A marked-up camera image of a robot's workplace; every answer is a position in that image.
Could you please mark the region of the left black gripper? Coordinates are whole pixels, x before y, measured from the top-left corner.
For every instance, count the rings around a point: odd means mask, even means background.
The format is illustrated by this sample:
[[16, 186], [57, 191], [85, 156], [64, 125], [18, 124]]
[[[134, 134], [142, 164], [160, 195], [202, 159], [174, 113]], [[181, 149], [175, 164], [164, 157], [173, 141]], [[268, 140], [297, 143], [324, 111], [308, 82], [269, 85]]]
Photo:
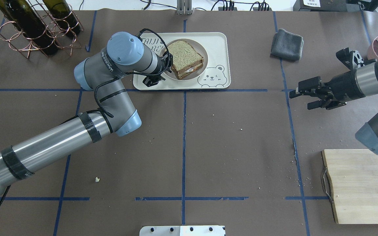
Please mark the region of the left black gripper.
[[143, 79], [143, 84], [146, 87], [152, 87], [157, 85], [160, 81], [165, 81], [166, 79], [161, 75], [162, 73], [171, 73], [171, 67], [173, 65], [173, 55], [171, 53], [165, 52], [162, 57], [156, 55], [157, 66], [153, 70], [153, 75], [147, 75]]

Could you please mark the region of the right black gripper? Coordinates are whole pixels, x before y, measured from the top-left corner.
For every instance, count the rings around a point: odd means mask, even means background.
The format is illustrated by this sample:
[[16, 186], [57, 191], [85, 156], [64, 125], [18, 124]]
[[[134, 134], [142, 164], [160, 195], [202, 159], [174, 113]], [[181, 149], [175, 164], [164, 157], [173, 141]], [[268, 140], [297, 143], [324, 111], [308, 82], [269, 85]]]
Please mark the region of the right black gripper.
[[307, 109], [311, 110], [317, 108], [335, 109], [344, 106], [348, 101], [365, 97], [358, 88], [355, 73], [352, 71], [335, 76], [322, 86], [323, 82], [320, 76], [303, 80], [298, 83], [295, 90], [289, 92], [289, 98], [311, 96], [324, 99], [308, 103]]

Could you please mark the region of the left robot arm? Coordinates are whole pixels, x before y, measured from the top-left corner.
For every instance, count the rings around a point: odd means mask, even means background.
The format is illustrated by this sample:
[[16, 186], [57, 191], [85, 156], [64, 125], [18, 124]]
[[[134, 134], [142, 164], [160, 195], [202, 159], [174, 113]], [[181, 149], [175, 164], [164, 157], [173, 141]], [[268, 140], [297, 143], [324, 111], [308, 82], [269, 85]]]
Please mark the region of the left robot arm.
[[93, 91], [97, 109], [78, 113], [57, 127], [0, 151], [0, 196], [13, 183], [90, 143], [111, 133], [125, 136], [141, 127], [138, 111], [121, 80], [131, 74], [141, 75], [144, 85], [151, 87], [163, 80], [162, 73], [172, 65], [169, 52], [160, 57], [143, 43], [141, 36], [147, 30], [136, 36], [114, 33], [105, 48], [75, 67], [75, 80], [83, 89]]

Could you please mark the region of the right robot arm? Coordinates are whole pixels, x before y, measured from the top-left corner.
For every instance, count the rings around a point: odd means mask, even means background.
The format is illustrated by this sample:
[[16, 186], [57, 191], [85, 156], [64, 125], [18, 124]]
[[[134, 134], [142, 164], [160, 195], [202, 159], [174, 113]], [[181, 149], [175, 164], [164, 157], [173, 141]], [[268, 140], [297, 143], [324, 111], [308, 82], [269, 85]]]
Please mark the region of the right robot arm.
[[[365, 60], [357, 51], [350, 52], [348, 56], [339, 56], [338, 60], [345, 64], [348, 71], [328, 82], [319, 76], [303, 80], [288, 93], [289, 98], [315, 97], [316, 100], [306, 107], [326, 110], [340, 108], [354, 101], [378, 98], [378, 60]], [[378, 155], [378, 111], [374, 111], [373, 117], [356, 131], [355, 139]]]

